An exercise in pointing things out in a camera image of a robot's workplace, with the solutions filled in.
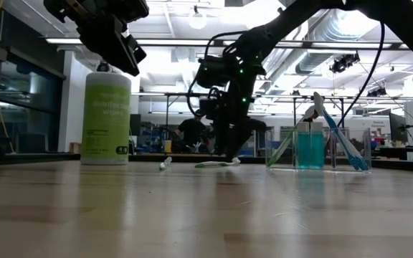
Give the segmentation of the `black aluminium table frame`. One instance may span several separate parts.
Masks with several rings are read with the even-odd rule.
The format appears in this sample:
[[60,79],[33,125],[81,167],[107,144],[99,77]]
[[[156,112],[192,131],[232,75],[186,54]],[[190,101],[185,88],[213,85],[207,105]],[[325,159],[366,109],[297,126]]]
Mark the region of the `black aluminium table frame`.
[[[161,162],[166,159],[165,155],[154,153],[153,155],[128,156],[130,162]],[[175,163],[200,163],[204,161],[226,161],[221,156],[202,155],[173,155]],[[56,161],[78,161],[80,154],[73,153],[35,153],[35,154],[7,154],[0,156],[0,165],[21,164],[21,163],[42,163]],[[413,172],[413,161],[394,161],[373,159],[372,168],[388,169],[393,171]]]

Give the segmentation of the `black computer monitor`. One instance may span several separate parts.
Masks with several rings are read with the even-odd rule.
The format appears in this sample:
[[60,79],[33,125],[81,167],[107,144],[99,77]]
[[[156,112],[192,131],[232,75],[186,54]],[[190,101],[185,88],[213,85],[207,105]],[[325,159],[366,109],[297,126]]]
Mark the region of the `black computer monitor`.
[[389,113],[391,139],[406,143],[408,140],[407,129],[405,128],[406,120],[403,116]]

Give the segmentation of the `round white ceiling lamp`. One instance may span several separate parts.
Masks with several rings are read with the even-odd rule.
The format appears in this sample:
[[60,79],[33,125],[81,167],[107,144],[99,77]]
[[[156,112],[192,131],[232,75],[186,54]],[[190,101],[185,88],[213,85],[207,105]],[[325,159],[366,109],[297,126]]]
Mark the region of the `round white ceiling lamp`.
[[193,29],[203,29],[207,25],[207,16],[201,13],[197,6],[194,6],[193,11],[189,14],[189,26]]

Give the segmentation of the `black background rig frame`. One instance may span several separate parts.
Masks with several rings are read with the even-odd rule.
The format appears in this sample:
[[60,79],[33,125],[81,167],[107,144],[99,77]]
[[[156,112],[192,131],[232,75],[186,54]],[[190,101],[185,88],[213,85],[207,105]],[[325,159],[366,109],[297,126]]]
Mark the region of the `black background rig frame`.
[[[157,112],[151,108],[152,115],[162,115],[162,125],[178,125],[187,118],[193,116],[191,110],[198,108],[198,101],[205,98],[204,93],[193,93],[190,98],[186,93],[164,93],[164,109]],[[287,124],[293,126],[298,122],[300,116],[305,112],[305,108],[313,103],[312,95],[254,95],[255,101],[250,105],[248,116],[255,119],[263,119],[269,125],[269,119],[282,120],[290,118]],[[344,120],[349,114],[348,102],[351,97],[325,96],[326,110],[335,117],[340,125],[344,125]]]

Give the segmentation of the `long ceiling light strip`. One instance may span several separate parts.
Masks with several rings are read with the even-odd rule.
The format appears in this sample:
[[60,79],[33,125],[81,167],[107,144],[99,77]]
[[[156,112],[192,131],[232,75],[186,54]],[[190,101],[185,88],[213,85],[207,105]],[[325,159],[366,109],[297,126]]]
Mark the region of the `long ceiling light strip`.
[[208,40],[203,39],[138,39],[143,46],[205,46]]
[[48,44],[58,44],[58,45],[81,45],[81,44],[127,44],[125,38],[123,39],[91,39],[83,42],[79,38],[46,38]]

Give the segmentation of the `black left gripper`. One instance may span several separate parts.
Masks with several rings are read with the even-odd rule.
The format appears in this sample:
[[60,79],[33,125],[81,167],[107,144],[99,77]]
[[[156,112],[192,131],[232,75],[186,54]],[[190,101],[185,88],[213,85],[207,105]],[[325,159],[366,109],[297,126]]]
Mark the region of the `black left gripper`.
[[130,34],[122,35],[126,25],[116,16],[93,16],[78,22],[80,41],[108,64],[132,76],[140,74],[138,64],[146,53]]

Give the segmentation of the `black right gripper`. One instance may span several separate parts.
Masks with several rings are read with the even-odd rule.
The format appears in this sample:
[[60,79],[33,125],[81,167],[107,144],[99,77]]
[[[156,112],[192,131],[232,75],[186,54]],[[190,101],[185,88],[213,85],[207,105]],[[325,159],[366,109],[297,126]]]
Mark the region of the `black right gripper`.
[[[221,58],[229,82],[226,87],[209,88],[207,97],[200,99],[199,107],[208,119],[214,121],[216,154],[222,155],[227,144],[227,158],[232,160],[254,130],[266,131],[265,122],[247,117],[249,106],[253,102],[256,78],[265,75],[266,71],[262,66],[263,57],[260,52],[240,54],[237,50],[228,49]],[[228,123],[237,124],[230,130],[227,143]]]

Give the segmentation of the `green disinfecting wipes canister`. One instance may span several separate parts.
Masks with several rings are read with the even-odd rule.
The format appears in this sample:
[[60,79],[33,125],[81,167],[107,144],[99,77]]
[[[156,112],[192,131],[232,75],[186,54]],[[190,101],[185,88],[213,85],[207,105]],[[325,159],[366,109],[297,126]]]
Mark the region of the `green disinfecting wipes canister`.
[[128,163],[131,81],[119,74],[87,75],[80,162],[119,166]]

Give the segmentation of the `silver ventilation duct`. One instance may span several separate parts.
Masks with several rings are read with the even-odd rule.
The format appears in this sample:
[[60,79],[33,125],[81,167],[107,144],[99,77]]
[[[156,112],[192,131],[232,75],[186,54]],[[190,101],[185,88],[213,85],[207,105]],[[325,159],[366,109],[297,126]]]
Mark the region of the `silver ventilation duct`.
[[[287,39],[304,39],[312,42],[355,42],[379,23],[359,11],[327,11],[314,25],[303,24]],[[330,59],[333,50],[275,49],[265,65],[268,77],[284,73],[307,75]]]

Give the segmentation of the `clear plastic organizer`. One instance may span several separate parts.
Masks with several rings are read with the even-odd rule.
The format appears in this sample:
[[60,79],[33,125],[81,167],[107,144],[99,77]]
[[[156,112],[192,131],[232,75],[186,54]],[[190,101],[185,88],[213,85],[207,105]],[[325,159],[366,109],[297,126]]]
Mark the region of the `clear plastic organizer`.
[[348,161],[343,148],[340,146],[335,135],[328,127],[323,128],[324,134],[324,167],[322,169],[306,168],[299,169],[297,166],[297,143],[296,134],[294,132],[293,140],[287,147],[282,156],[277,162],[270,167],[266,166],[270,156],[279,147],[286,135],[291,129],[283,130],[279,141],[273,140],[272,132],[268,131],[265,134],[265,167],[269,169],[294,169],[296,171],[331,171],[334,173],[364,173],[371,172],[371,134],[368,128],[360,130],[351,130],[349,128],[339,128],[353,146],[353,150],[357,151],[362,157],[362,169],[356,170]]

